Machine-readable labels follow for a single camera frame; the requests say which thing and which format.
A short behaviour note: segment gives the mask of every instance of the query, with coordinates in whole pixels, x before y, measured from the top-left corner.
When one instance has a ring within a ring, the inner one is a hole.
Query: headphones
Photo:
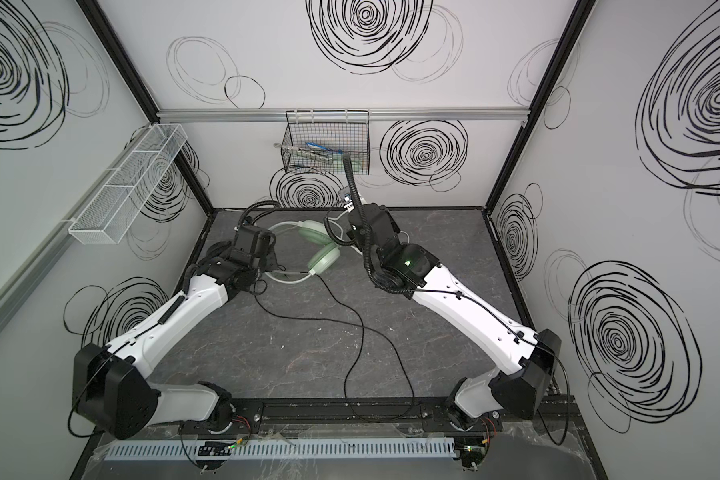
[[[282,280],[273,274],[304,274],[304,272],[267,272],[267,276],[279,283],[301,283],[314,275],[320,275],[325,272],[341,255],[341,251],[337,244],[334,244],[331,237],[328,236],[326,228],[314,220],[304,220],[299,222],[280,222],[269,227],[269,230],[275,235],[283,234],[288,230],[298,229],[298,234],[304,237],[308,242],[322,245],[322,248],[309,259],[307,263],[306,276],[298,280]]]

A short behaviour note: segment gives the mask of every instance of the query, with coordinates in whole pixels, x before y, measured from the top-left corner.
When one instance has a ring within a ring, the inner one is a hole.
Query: gray marble tabletop
[[[394,218],[411,242],[440,258],[464,284],[509,317],[518,320],[504,274],[477,210],[403,210]],[[232,238],[237,212],[220,212],[203,248]],[[321,220],[315,211],[277,212],[259,224]],[[278,262],[304,269],[319,250],[290,231],[278,236]],[[353,306],[366,326],[383,331],[398,348],[416,396],[446,396],[464,376],[477,376],[493,362],[448,321],[403,296],[375,289],[362,258],[349,248],[322,277],[336,297]],[[288,316],[325,317],[358,323],[312,278],[297,285],[269,281],[259,300]],[[345,374],[360,346],[361,330],[334,322],[283,320],[264,312],[249,293],[212,312],[158,365],[151,382],[214,382],[236,398],[340,397]],[[347,382],[356,397],[411,395],[390,345],[366,331],[362,358]]]

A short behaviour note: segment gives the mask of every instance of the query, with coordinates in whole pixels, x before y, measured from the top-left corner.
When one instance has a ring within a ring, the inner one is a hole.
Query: black wire basket
[[[356,175],[367,175],[371,157],[367,110],[290,110],[280,156],[286,172],[309,167],[344,174],[349,153]]]

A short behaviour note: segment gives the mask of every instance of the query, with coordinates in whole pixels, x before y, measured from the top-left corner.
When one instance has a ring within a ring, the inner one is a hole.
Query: wire basket
[[[286,172],[310,167],[344,174],[342,153],[352,157],[356,175],[367,175],[371,142],[367,110],[290,110],[280,156]]]
[[[154,124],[69,228],[83,245],[118,244],[186,142],[179,124]]]

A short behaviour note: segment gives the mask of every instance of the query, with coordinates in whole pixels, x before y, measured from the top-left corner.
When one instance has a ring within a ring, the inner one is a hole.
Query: white wire basket
[[[69,228],[83,245],[118,244],[186,142],[180,124],[154,124]]]

